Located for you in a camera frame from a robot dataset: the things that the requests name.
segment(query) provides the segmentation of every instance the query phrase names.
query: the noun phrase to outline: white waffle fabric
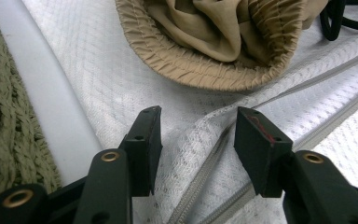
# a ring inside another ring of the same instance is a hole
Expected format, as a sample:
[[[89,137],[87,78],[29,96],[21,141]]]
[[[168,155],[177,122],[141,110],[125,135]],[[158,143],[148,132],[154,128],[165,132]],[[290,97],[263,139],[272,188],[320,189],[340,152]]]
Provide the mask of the white waffle fabric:
[[[351,29],[343,28],[338,40],[329,42],[316,21],[302,34],[296,55],[281,78],[257,91],[226,93],[178,85],[143,64],[123,35],[114,1],[23,0],[23,3],[49,42],[104,148],[118,146],[142,109],[152,105],[162,107],[164,148],[156,194],[134,200],[134,213],[141,222],[169,220],[220,133],[235,119],[238,105],[259,105],[307,80],[332,77],[329,80],[333,81],[321,82],[316,90],[303,90],[260,107],[296,142],[358,94],[357,65],[346,64],[358,59],[358,32]],[[346,13],[358,20],[358,7],[349,7]],[[358,124],[356,118],[351,117],[348,122]],[[336,165],[358,184],[358,167],[349,165],[351,157],[358,156],[353,152],[358,150],[358,137],[342,142],[338,139],[341,135],[335,130],[315,150],[344,158],[338,159]],[[203,220],[248,182],[232,144],[227,145],[187,222]],[[284,215],[279,200],[257,197],[229,222],[284,223]]]

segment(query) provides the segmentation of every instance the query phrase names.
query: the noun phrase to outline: olive knit blanket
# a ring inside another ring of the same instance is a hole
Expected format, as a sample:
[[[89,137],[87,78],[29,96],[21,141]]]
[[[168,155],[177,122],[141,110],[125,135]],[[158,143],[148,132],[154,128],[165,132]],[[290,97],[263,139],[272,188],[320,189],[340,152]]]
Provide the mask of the olive knit blanket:
[[[28,183],[52,192],[60,177],[0,33],[0,192]]]

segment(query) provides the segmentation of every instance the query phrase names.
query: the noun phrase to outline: black strap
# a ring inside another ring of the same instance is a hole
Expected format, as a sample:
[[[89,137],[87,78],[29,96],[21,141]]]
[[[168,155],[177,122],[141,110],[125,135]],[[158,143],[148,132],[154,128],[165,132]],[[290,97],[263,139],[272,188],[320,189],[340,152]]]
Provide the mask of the black strap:
[[[358,30],[358,21],[353,21],[344,17],[346,5],[358,5],[358,0],[329,1],[320,15],[322,31],[324,36],[330,41],[337,39],[342,25]]]

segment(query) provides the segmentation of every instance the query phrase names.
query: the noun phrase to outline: brass rivet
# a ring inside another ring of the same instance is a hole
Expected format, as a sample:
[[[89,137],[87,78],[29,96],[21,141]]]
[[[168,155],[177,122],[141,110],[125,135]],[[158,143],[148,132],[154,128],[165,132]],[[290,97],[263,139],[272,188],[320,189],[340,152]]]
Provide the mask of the brass rivet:
[[[18,200],[13,200],[14,197],[16,197],[18,195],[20,195],[21,198],[19,198]],[[18,206],[23,205],[23,204],[27,203],[28,201],[30,201],[30,199],[33,196],[34,196],[34,192],[31,191],[30,189],[20,189],[20,190],[17,190],[16,192],[13,192],[7,198],[5,198],[5,200],[3,202],[3,206],[7,207],[7,208],[18,207]]]
[[[101,156],[101,160],[103,161],[115,161],[120,157],[120,154],[116,152],[106,152]]]
[[[303,155],[303,158],[306,160],[306,161],[310,161],[312,163],[323,163],[324,162],[324,159],[316,154],[313,154],[313,153],[306,153]]]

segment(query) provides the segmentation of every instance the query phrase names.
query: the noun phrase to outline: gathered fabric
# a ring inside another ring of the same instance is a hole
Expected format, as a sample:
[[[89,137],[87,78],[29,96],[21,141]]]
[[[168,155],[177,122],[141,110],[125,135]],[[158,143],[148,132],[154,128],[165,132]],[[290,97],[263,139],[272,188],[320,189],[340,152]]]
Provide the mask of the gathered fabric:
[[[326,0],[117,1],[131,47],[159,74],[244,91],[283,73]]]

